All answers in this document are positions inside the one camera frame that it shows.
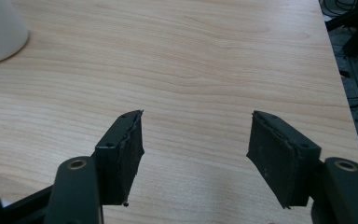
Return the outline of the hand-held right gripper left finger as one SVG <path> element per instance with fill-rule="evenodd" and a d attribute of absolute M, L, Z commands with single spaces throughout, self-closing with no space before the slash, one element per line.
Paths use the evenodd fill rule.
<path fill-rule="evenodd" d="M 128 204 L 134 178 L 145 154 L 142 110 L 119 116 L 95 146 L 95 161 L 102 205 Z"/>

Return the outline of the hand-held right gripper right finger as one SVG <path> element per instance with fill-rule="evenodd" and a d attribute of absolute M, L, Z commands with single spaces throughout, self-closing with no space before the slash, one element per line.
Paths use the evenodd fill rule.
<path fill-rule="evenodd" d="M 248 153 L 283 208 L 306 206 L 321 148 L 278 116 L 255 111 Z"/>

